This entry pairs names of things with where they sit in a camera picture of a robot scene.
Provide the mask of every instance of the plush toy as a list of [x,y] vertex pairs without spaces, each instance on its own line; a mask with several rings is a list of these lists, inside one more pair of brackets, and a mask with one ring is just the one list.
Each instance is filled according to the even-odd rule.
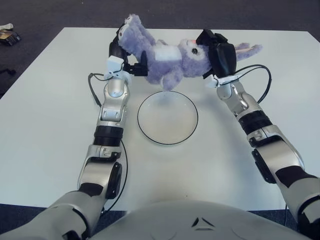
[[[118,43],[128,53],[140,61],[146,52],[148,76],[151,84],[161,84],[163,90],[175,88],[183,77],[198,77],[211,68],[208,47],[197,45],[195,40],[181,40],[179,45],[168,45],[163,40],[156,41],[146,30],[140,18],[131,14],[118,32]],[[251,57],[262,49],[261,45],[250,47],[249,43],[235,46],[237,61]]]

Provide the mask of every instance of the bunny eye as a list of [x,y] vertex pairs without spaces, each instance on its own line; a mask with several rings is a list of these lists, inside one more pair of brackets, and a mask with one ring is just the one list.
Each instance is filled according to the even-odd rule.
[[195,55],[198,55],[198,49],[196,48],[192,48],[191,52]]

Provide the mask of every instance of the black cable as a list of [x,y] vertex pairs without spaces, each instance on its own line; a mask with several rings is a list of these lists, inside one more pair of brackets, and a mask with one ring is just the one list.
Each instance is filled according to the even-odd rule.
[[108,79],[105,80],[105,79],[100,79],[100,78],[98,78],[97,76],[104,76],[104,75],[101,74],[101,73],[93,73],[93,76],[94,76],[97,80],[102,81],[102,82],[109,79],[109,78],[108,78]]
[[287,212],[288,212],[288,206],[287,206],[287,204],[285,205],[285,208],[284,208],[284,211],[285,211],[285,213],[284,213],[284,224],[283,224],[283,226],[287,226]]
[[264,70],[266,70],[267,73],[268,73],[268,76],[269,76],[268,84],[267,84],[267,86],[266,86],[266,89],[265,89],[264,93],[262,94],[262,96],[261,96],[261,97],[259,98],[259,100],[257,101],[257,103],[259,104],[259,103],[261,103],[261,102],[265,99],[265,97],[267,96],[267,94],[268,94],[268,92],[269,92],[269,90],[270,90],[271,82],[272,82],[271,72],[270,72],[269,68],[267,68],[267,67],[264,66],[264,65],[261,65],[261,64],[253,64],[253,65],[245,66],[245,67],[243,67],[243,68],[235,71],[233,74],[235,75],[235,74],[237,74],[237,73],[239,73],[239,72],[241,72],[241,71],[243,71],[243,70],[245,70],[245,69],[249,69],[249,68],[253,68],[253,69],[245,72],[243,75],[241,75],[241,76],[238,77],[237,79],[235,79],[235,80],[233,80],[233,81],[231,81],[231,82],[225,83],[225,84],[229,84],[229,83],[232,83],[232,82],[234,82],[234,81],[237,81],[237,80],[241,79],[242,77],[244,77],[245,75],[247,75],[248,73],[252,72],[253,70],[256,70],[256,69],[264,69]]
[[104,82],[104,81],[108,81],[110,78],[104,80],[104,79],[98,78],[97,76],[104,76],[104,75],[101,74],[101,73],[92,73],[92,72],[91,72],[91,73],[88,75],[88,84],[89,84],[90,92],[91,92],[91,94],[92,94],[92,96],[93,96],[96,104],[97,104],[99,107],[101,107],[101,102],[99,101],[99,98],[97,97],[97,95],[95,94],[94,89],[92,88],[91,79],[92,79],[92,77],[95,77],[97,80]]
[[[99,101],[99,98],[97,97],[97,95],[95,94],[95,91],[94,89],[92,88],[92,85],[91,85],[91,79],[92,77],[95,77],[97,80],[99,81],[107,81],[109,80],[110,78],[106,79],[106,80],[102,80],[102,79],[99,79],[97,76],[103,76],[103,74],[101,73],[90,73],[88,75],[88,83],[89,83],[89,88],[90,88],[90,91],[91,91],[91,94],[96,102],[96,104],[101,107],[101,103]],[[124,150],[124,155],[125,155],[125,162],[126,162],[126,170],[125,170],[125,177],[124,177],[124,182],[123,182],[123,186],[122,186],[122,189],[117,197],[117,199],[114,201],[114,203],[105,211],[103,211],[100,215],[100,218],[105,215],[107,212],[109,212],[113,207],[114,205],[118,202],[119,198],[121,197],[124,189],[125,189],[125,186],[126,186],[126,182],[127,182],[127,178],[128,178],[128,168],[129,168],[129,165],[128,165],[128,155],[127,155],[127,150],[126,150],[126,147],[125,147],[125,144],[124,142],[121,140],[121,144],[122,144],[122,147],[123,147],[123,150]]]

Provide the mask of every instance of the bunny face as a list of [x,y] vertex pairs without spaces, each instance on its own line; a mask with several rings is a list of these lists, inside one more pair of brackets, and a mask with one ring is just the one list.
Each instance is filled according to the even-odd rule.
[[201,76],[211,69],[208,47],[197,45],[195,40],[181,40],[178,45],[182,55],[182,70],[185,77]]

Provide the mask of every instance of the robotic arm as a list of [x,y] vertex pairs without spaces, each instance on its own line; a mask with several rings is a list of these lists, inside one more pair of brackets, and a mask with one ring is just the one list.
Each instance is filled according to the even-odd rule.
[[118,195],[122,165],[117,159],[122,153],[120,143],[130,97],[130,75],[123,68],[131,68],[133,73],[140,70],[137,74],[146,70],[140,64],[130,66],[126,52],[113,43],[110,53],[114,55],[108,59],[105,74],[109,80],[103,90],[104,103],[78,179],[78,190],[68,192],[31,222],[1,235],[0,239],[85,240],[92,235],[107,200]]
[[236,70],[233,45],[210,30],[204,30],[196,42],[209,46],[212,70],[203,77],[216,81],[218,97],[226,103],[254,148],[252,156],[262,177],[277,184],[301,233],[319,239],[320,179],[305,172],[299,152],[232,74]]

